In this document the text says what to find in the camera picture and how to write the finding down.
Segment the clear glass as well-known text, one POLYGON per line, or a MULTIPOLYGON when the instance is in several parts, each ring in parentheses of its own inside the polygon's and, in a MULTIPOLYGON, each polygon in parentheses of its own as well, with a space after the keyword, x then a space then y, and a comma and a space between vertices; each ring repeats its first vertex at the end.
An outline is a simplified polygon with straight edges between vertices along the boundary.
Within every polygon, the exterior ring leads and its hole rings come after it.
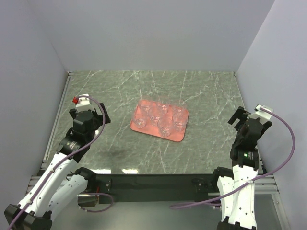
POLYGON ((162 137, 168 137, 173 129, 173 123, 170 118, 164 117, 158 121, 159 133, 162 137))
POLYGON ((182 99, 176 99, 171 103, 171 108, 173 115, 176 113, 182 113, 187 111, 187 105, 186 102, 182 99))
POLYGON ((161 119, 162 115, 156 107, 151 107, 148 110, 148 117, 150 119, 152 126, 157 126, 158 121, 161 119))
POLYGON ((145 95, 140 98, 138 106, 142 112, 147 114, 151 108, 156 106, 156 103, 153 97, 145 95))
POLYGON ((177 112, 172 116, 173 127, 176 132, 181 132, 186 128, 188 116, 186 112, 177 112))
POLYGON ((156 99, 156 106, 159 112, 163 115, 165 115, 170 107, 170 100, 165 95, 159 95, 156 99))
POLYGON ((132 121, 138 129, 142 129, 146 126, 146 115, 142 113, 135 113, 132 117, 132 121))

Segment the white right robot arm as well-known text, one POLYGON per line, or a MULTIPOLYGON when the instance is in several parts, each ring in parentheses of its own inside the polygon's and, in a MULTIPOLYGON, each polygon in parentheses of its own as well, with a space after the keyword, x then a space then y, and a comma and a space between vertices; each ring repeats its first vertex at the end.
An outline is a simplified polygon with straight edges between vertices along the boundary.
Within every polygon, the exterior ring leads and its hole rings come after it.
POLYGON ((271 127, 271 112, 266 106, 258 105, 254 113, 238 107, 229 124, 235 124, 237 131, 231 146, 232 168, 218 167, 211 179, 212 188, 223 196, 221 201, 222 219, 219 230, 255 230, 254 214, 255 184, 252 181, 259 173, 258 140, 271 127))

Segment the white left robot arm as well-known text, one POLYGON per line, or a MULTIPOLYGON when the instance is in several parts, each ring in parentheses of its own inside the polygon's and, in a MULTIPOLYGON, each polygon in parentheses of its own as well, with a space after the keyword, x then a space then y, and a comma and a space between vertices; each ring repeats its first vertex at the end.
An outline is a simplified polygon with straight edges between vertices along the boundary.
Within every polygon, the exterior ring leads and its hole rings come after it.
POLYGON ((10 230, 49 230, 58 214, 78 194, 98 199, 96 173, 81 167, 64 184, 68 173, 79 163, 90 145, 97 140, 96 130, 111 122, 103 103, 98 115, 92 101, 84 99, 70 110, 73 127, 60 142, 50 165, 32 190, 17 204, 8 205, 4 216, 10 230))

